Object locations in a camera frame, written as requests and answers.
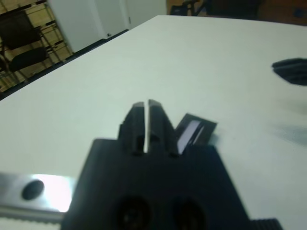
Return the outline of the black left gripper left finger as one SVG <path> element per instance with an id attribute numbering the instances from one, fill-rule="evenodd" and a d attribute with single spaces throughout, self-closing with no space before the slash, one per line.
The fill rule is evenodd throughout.
<path id="1" fill-rule="evenodd" d="M 143 155 L 145 143 L 144 102 L 132 105 L 119 127 L 118 140 L 123 149 L 131 155 Z"/>

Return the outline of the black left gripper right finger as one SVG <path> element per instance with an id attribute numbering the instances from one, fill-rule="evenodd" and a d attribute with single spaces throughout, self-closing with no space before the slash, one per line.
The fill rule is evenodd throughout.
<path id="1" fill-rule="evenodd" d="M 149 99 L 148 105 L 149 153 L 179 157 L 176 133 L 162 104 L 156 100 Z"/>

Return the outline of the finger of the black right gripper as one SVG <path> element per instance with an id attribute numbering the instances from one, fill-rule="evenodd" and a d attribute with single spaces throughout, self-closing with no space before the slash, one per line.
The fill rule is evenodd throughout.
<path id="1" fill-rule="evenodd" d="M 276 70 L 275 73 L 291 84 L 307 84 L 307 71 L 305 69 Z"/>
<path id="2" fill-rule="evenodd" d="M 306 58 L 290 58 L 280 60 L 272 64 L 274 69 L 287 69 L 287 70 L 307 70 L 307 59 Z"/>

